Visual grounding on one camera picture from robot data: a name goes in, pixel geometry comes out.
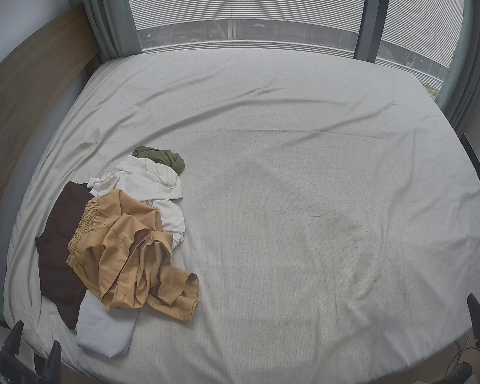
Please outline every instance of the floor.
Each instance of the floor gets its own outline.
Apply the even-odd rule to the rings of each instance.
[[[466,335],[457,340],[457,343],[462,349],[474,347],[475,340],[473,338],[473,334],[468,332]],[[450,364],[457,353],[458,346],[457,344],[453,343],[409,371],[397,374],[393,377],[377,380],[371,384],[413,384],[415,382],[434,383],[435,381],[438,381],[444,377],[448,364]],[[455,357],[454,363],[451,365],[450,369],[455,366],[457,359],[458,357]],[[472,349],[464,351],[461,354],[460,362],[464,361],[471,364],[474,375],[480,378],[480,352]],[[62,382],[70,384],[100,383],[81,373],[75,372],[66,366],[62,367]]]

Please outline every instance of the building exterior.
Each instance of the building exterior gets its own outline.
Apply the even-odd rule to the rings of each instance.
[[[353,57],[363,0],[130,0],[145,53],[262,47]],[[462,0],[390,0],[376,63],[439,90],[460,36]]]

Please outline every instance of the bed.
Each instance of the bed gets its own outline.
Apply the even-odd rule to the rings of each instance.
[[[83,352],[40,294],[35,236],[67,181],[139,145],[181,154],[192,323],[140,310],[127,357]],[[272,49],[163,52],[95,71],[32,177],[9,326],[108,383],[367,383],[443,349],[480,296],[480,182],[409,73]]]

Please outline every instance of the clothing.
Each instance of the clothing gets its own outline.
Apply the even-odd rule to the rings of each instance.
[[[99,197],[120,189],[134,199],[158,209],[162,216],[163,230],[173,235],[174,249],[183,241],[185,232],[183,213],[171,201],[183,197],[178,175],[166,165],[134,156],[127,156],[115,170],[99,179],[90,179],[90,193]]]
[[[198,277],[172,267],[172,235],[158,210],[120,190],[94,198],[68,245],[67,263],[107,309],[154,309],[191,321]]]
[[[69,181],[53,205],[44,232],[35,239],[41,293],[57,305],[70,329],[77,324],[86,288],[66,263],[67,247],[91,199],[88,189]]]
[[[136,147],[132,155],[141,159],[150,159],[157,164],[164,164],[172,168],[178,175],[185,169],[185,162],[181,156],[178,153],[172,153],[165,149]]]
[[[124,357],[128,352],[138,309],[106,309],[90,291],[80,306],[77,345],[108,358]]]

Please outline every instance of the green garment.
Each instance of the green garment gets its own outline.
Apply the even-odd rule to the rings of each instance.
[[[181,174],[185,169],[185,162],[178,153],[172,153],[165,149],[155,149],[150,147],[136,147],[132,153],[133,156],[139,159],[150,159],[157,164],[164,164],[172,168],[177,175]]]

